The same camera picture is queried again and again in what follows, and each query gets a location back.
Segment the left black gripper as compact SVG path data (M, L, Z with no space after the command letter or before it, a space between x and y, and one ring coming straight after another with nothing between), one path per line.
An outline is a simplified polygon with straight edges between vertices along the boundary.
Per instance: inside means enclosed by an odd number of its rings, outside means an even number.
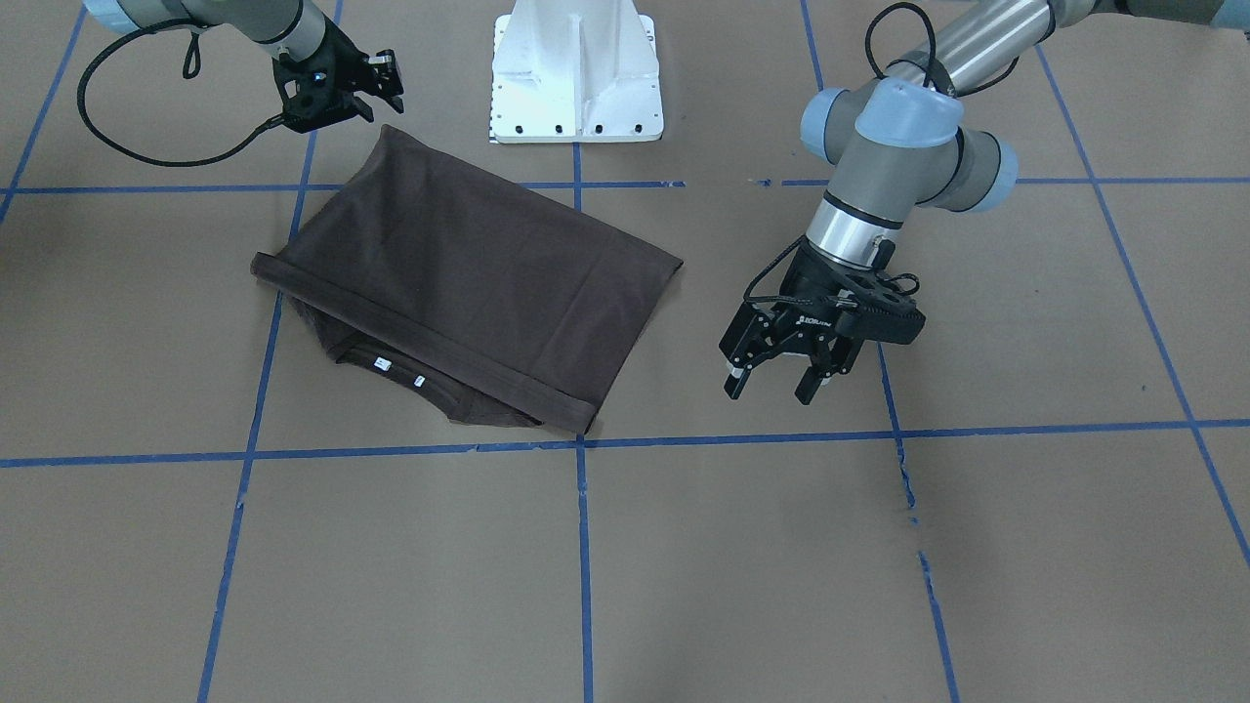
M808 239L795 240L764 266L748 285L720 340L729 372L725 394L738 400L752 370L781 354L809 358L795 389L805 407L834 377L852 370L860 340L834 333L839 308L849 305L842 284L852 271L880 275L880 266L845 266Z

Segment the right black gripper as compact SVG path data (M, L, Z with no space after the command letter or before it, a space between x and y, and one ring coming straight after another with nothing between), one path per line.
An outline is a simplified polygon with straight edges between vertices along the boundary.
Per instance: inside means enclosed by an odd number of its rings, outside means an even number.
M405 114L400 68L392 49L375 55L361 53L335 23L328 21L315 49L296 53L291 46L282 46L272 60L272 74L310 73L312 68L328 68L335 83L348 90L356 118L376 121L375 108L369 100L384 103L395 114Z

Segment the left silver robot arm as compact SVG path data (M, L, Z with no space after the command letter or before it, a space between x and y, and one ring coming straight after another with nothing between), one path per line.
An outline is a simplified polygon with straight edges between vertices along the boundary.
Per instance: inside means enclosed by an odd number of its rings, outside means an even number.
M795 389L808 404L852 370L862 344L915 341L920 283L888 273L902 223L918 206L986 211L1012 191L1018 153L965 129L962 98L1000 83L1028 49L1096 14L1248 28L1245 1L978 1L946 28L914 3L890 10L914 13L925 43L888 65L866 53L870 81L808 103L801 143L834 173L808 231L778 255L788 266L778 291L748 286L720 340L732 399L774 357L808 360Z

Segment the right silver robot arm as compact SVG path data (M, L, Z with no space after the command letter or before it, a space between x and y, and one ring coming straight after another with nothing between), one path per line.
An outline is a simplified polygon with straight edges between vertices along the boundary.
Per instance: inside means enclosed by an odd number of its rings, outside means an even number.
M361 95L402 113L402 81L392 50L361 53L312 1L85 1L102 26L139 38L188 28L236 28L272 59L282 124L292 133L361 118L374 120Z

